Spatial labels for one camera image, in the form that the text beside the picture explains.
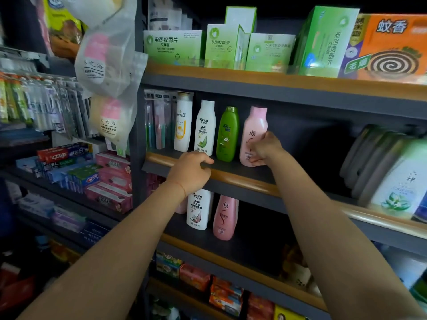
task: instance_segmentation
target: merchandise display rack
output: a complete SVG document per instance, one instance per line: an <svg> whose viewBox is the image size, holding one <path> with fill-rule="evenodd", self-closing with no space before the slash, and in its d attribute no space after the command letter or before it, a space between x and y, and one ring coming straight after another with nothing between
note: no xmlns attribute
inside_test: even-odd
<svg viewBox="0 0 427 320"><path fill-rule="evenodd" d="M135 49L142 52L142 0L138 0L136 13ZM170 148L146 150L144 88L205 92L240 97L241 101L265 100L331 110L351 110L355 113L393 116L394 119L401 118L405 122L406 119L427 120L427 86L423 85L239 70L225 71L149 62L137 93L138 111L129 135L135 207L146 199L147 173L166 177L181 155L181 152ZM237 161L226 163L215 160L211 168L212 176L204 187L206 190L226 194L276 212L287 213L274 178L267 167L247 168ZM66 191L15 167L0 169L0 177L110 228L131 213L120 215L94 203L82 194ZM427 224L380 215L358 207L352 200L339 195L330 194L330 197L370 240L427 256ZM89 248L76 233L55 226L50 220L24 211L18 211L17 218L78 253L84 253ZM232 241L220 243L225 247L223 250L219 249L218 240L213 238L211 231L190 230L185 226L182 215L174 215L157 248L311 320L330 319L321 297L251 268L230 254L233 249L238 249L232 247ZM179 285L173 281L168 282L164 276L156 272L151 273L148 272L140 291L146 306L144 312L147 319L148 294L167 300L194 317L237 319L200 301L190 293L186 294Z"/></svg>

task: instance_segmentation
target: spiral logo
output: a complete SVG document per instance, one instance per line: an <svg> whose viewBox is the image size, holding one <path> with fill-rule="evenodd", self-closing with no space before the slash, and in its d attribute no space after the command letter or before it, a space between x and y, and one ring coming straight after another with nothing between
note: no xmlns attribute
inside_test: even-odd
<svg viewBox="0 0 427 320"><path fill-rule="evenodd" d="M372 54L371 60L365 69L377 72L384 77L399 78L402 74L415 73L418 67L418 58L413 54L402 50L386 50Z"/></svg>

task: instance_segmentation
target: store shelf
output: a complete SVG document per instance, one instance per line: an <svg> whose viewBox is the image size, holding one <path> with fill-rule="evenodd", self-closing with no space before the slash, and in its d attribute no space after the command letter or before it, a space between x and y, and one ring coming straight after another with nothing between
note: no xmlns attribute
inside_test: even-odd
<svg viewBox="0 0 427 320"><path fill-rule="evenodd" d="M157 249L312 320L330 319L322 298L269 274L276 264L275 258L280 256L280 249L265 247L261 252L253 249L254 246L255 243L244 236L235 235L230 241L221 241L210 228L192 229L187 226L185 215L175 214Z"/></svg>
<svg viewBox="0 0 427 320"><path fill-rule="evenodd" d="M237 317L209 304L209 288L207 292L202 293L178 279L155 270L150 270L146 290L147 293L169 302L186 315L197 319L237 320Z"/></svg>
<svg viewBox="0 0 427 320"><path fill-rule="evenodd" d="M147 152L143 171L166 177L181 152L170 148ZM210 166L211 179L205 189L287 213L275 185L273 175L266 166L248 168L237 161L215 160ZM427 256L427 224L403 220L349 204L351 199L332 195L339 208L348 215L371 240Z"/></svg>
<svg viewBox="0 0 427 320"><path fill-rule="evenodd" d="M117 225L126 216L126 214L122 215L88 199L83 194L63 189L57 184L51 184L44 178L36 178L33 174L14 166L0 169L0 177L110 228Z"/></svg>
<svg viewBox="0 0 427 320"><path fill-rule="evenodd" d="M142 83L152 87L427 119L427 86L320 78L149 62Z"/></svg>
<svg viewBox="0 0 427 320"><path fill-rule="evenodd" d="M24 210L18 210L15 216L27 226L40 231L79 254L84 254L89 249L89 245L81 239L79 234L54 225L50 219L40 217Z"/></svg>

